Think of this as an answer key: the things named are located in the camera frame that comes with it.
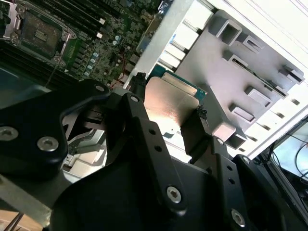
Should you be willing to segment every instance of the black cable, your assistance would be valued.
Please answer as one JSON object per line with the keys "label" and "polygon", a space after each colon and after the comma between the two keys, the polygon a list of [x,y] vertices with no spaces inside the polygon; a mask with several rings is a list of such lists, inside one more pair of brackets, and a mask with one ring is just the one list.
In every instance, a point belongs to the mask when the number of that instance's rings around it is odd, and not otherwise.
{"label": "black cable", "polygon": [[21,218],[23,218],[24,214],[21,214],[19,216],[19,218],[17,219],[17,221],[15,222],[15,224],[13,224],[12,228],[11,228],[11,231],[14,231],[16,226],[18,225],[18,223],[20,222]]}
{"label": "black cable", "polygon": [[304,143],[308,143],[307,141],[303,141],[303,140],[301,140],[300,138],[298,138],[298,137],[296,137],[296,136],[293,136],[293,135],[291,135],[291,134],[288,134],[288,133],[287,133],[287,135],[288,135],[288,136],[291,136],[291,137],[293,137],[293,138],[295,138],[295,139],[297,139],[297,140],[299,140],[299,141],[302,141],[302,142],[304,142]]}
{"label": "black cable", "polygon": [[[277,159],[277,161],[278,161],[278,164],[279,164],[279,167],[280,167],[280,170],[282,171],[282,167],[281,167],[281,164],[280,164],[280,161],[279,161],[278,156],[275,154],[275,152],[273,152],[273,155],[276,157],[276,159]],[[305,209],[306,212],[308,213],[308,209],[307,209],[306,203],[304,202],[303,198],[299,195],[299,193],[297,192],[297,190],[295,190],[295,191],[296,191],[296,193],[297,193],[297,195],[298,195],[298,197],[299,197],[299,200],[300,200],[300,202],[302,203],[304,209]]]}
{"label": "black cable", "polygon": [[18,213],[14,219],[8,224],[8,226],[3,230],[3,231],[9,231],[9,230],[14,230],[15,227],[18,225],[20,219],[23,217],[23,213]]}
{"label": "black cable", "polygon": [[297,165],[298,154],[299,154],[299,152],[300,152],[307,144],[308,144],[308,142],[305,142],[305,144],[304,144],[303,146],[301,146],[301,147],[298,149],[298,151],[297,151],[297,153],[296,153],[296,155],[295,155],[295,166],[296,166],[296,169],[298,170],[298,172],[299,172],[300,174],[302,174],[302,176],[301,176],[300,178],[303,178],[304,176],[306,176],[306,175],[308,174],[308,171],[307,171],[306,173],[302,173],[302,172],[299,170],[298,165]]}
{"label": "black cable", "polygon": [[274,151],[273,151],[273,155],[274,155],[274,157],[276,157],[276,159],[277,159],[277,163],[278,163],[278,165],[279,165],[279,168],[280,168],[280,170],[282,171],[282,167],[281,167],[281,164],[280,164],[279,158],[278,158],[278,156],[275,154],[275,152],[274,152]]}
{"label": "black cable", "polygon": [[275,141],[274,141],[274,143],[272,143],[271,146],[270,146],[269,155],[268,155],[268,158],[267,158],[267,160],[266,160],[266,163],[267,163],[268,161],[270,161],[271,155],[272,155],[273,152],[274,152],[274,147],[275,147]]}

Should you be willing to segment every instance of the metal plate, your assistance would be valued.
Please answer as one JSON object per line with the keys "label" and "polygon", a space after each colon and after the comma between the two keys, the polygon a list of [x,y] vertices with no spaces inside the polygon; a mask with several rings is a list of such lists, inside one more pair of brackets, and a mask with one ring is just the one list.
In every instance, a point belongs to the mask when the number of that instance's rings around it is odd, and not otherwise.
{"label": "metal plate", "polygon": [[[223,41],[210,34],[208,28],[215,17],[218,16],[234,21],[242,28],[243,33],[256,39],[263,49],[256,54],[239,41],[235,41],[229,47],[228,44],[225,44]],[[233,115],[229,110],[232,104],[243,108],[256,119],[260,118],[271,107],[271,105],[268,107],[260,105],[260,103],[247,96],[245,89],[247,89],[248,86],[252,86],[271,99],[273,102],[272,105],[277,102],[280,97],[276,93],[266,89],[264,84],[251,73],[242,68],[237,68],[235,65],[225,60],[223,58],[225,51],[230,51],[240,57],[248,64],[249,69],[256,72],[263,79],[273,81],[278,86],[282,87],[284,91],[288,91],[295,83],[281,75],[279,70],[282,69],[284,65],[289,65],[295,69],[296,67],[224,11],[218,11],[213,16],[207,28],[205,28],[194,47],[179,66],[176,74],[201,88],[203,88],[203,85],[209,85],[229,120],[234,126],[241,127],[245,132],[252,124]]]}
{"label": "metal plate", "polygon": [[146,85],[144,106],[162,134],[178,131],[198,105],[196,98],[159,77],[152,77]]}
{"label": "metal plate", "polygon": [[150,74],[166,45],[170,42],[178,26],[182,23],[193,2],[194,0],[173,1],[159,28],[155,32],[152,41],[143,52],[133,71],[130,73],[123,88],[128,86],[131,78],[138,72],[144,72],[147,75]]}

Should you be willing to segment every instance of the circuit board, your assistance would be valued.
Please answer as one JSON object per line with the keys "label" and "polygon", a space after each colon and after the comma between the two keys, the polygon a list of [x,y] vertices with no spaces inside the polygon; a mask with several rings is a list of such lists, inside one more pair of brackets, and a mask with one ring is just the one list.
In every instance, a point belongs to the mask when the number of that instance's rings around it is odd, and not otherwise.
{"label": "circuit board", "polygon": [[[18,41],[11,34],[6,42],[67,76],[113,86],[125,82],[166,13],[159,7],[171,2],[76,0],[76,9],[70,9],[70,0],[14,1],[23,21],[15,30]],[[7,11],[7,2],[0,0],[0,30]]]}

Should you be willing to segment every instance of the metal bracket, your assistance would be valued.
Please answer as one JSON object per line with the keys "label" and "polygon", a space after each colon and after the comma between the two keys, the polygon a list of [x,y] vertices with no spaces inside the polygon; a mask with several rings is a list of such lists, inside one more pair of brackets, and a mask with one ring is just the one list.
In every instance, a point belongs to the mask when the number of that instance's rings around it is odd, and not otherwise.
{"label": "metal bracket", "polygon": [[[89,102],[104,101],[109,95],[109,89],[100,82],[86,80],[66,90],[53,91],[2,109],[0,126],[14,128],[18,136],[10,141],[0,141],[0,173],[23,177],[31,175],[34,178],[55,175],[68,150],[62,125],[64,116]],[[37,143],[43,137],[55,138],[57,148],[40,150]],[[50,139],[45,140],[47,146],[52,146],[51,142]]]}

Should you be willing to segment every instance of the green circuit board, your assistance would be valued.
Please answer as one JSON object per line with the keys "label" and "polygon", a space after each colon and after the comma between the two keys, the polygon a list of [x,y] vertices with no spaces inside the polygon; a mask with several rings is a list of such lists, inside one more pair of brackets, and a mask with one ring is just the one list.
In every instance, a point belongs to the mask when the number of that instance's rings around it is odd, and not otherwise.
{"label": "green circuit board", "polygon": [[[125,70],[130,57],[137,53],[136,47],[148,27],[140,18],[133,17],[124,10],[121,19],[110,17],[106,24],[100,32],[101,39],[84,40],[80,35],[76,40],[69,42],[63,60],[66,62],[66,70],[77,69],[76,78],[91,77],[102,82],[117,79]],[[81,63],[77,64],[76,59],[81,60]]]}
{"label": "green circuit board", "polygon": [[[63,12],[48,8],[53,1]],[[22,27],[16,32],[19,40],[13,45],[77,80],[93,78],[107,84],[118,80],[122,73],[128,76],[143,51],[137,50],[137,47],[149,25],[153,21],[155,25],[159,25],[157,22],[162,19],[157,13],[161,0],[102,0],[110,11],[98,8],[95,0],[86,0],[87,7],[100,13],[101,28],[98,28],[96,36],[87,34],[64,20],[71,16],[64,5],[69,1],[71,0],[13,1],[16,11],[19,11],[20,5],[25,7],[20,17],[23,20]],[[8,4],[0,0],[0,20],[4,21],[3,15],[7,14]],[[70,28],[74,38],[67,41],[61,38],[65,28]],[[59,57],[61,61],[55,61],[55,57]]]}

